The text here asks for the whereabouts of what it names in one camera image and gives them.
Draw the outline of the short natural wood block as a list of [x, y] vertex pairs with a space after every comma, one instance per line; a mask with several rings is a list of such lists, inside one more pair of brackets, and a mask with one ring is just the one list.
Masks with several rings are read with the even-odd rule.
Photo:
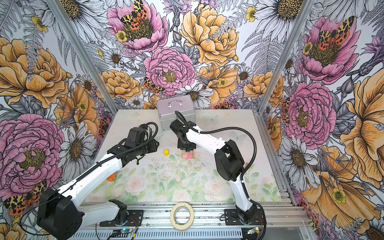
[[182, 154], [194, 154], [194, 151], [193, 150], [190, 150], [190, 151], [185, 151], [185, 150], [182, 150]]

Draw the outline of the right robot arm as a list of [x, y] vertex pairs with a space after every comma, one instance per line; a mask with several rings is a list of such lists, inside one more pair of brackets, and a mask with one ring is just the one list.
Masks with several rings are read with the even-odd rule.
[[[246, 130], [238, 127], [227, 127], [213, 131], [203, 131], [193, 122], [174, 120], [170, 129], [178, 137], [178, 149], [194, 150], [200, 146], [215, 158], [216, 168], [219, 175], [229, 182], [236, 200], [236, 208], [239, 211], [239, 219], [244, 224], [249, 224], [257, 211], [257, 204], [253, 201], [247, 191], [244, 181], [245, 172], [250, 168], [257, 155], [257, 145], [253, 136]], [[242, 131], [249, 135], [254, 145], [254, 152], [249, 165], [244, 166], [245, 160], [233, 140], [224, 141], [212, 134], [227, 130]]]

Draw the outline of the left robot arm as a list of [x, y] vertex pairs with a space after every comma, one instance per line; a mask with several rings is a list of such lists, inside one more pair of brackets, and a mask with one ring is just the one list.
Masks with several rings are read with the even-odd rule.
[[101, 183], [131, 161], [140, 161], [159, 147], [158, 125], [153, 122], [130, 129], [128, 136], [111, 147], [83, 174], [57, 190], [47, 189], [40, 197], [37, 225], [58, 240], [67, 240], [79, 229], [101, 222], [118, 226], [128, 220], [126, 204], [118, 200], [90, 206], [83, 201]]

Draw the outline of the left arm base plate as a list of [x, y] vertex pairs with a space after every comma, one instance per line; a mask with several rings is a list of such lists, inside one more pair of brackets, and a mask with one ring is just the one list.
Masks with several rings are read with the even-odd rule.
[[143, 210], [127, 210], [122, 220], [115, 219], [112, 221], [100, 222], [100, 227], [140, 227], [142, 225], [144, 211]]

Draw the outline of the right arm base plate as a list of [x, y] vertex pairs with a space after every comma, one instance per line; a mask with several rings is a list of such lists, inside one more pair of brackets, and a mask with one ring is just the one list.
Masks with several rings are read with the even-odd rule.
[[261, 226], [265, 225], [263, 212], [260, 208], [248, 211], [236, 209], [224, 210], [224, 221], [227, 226]]

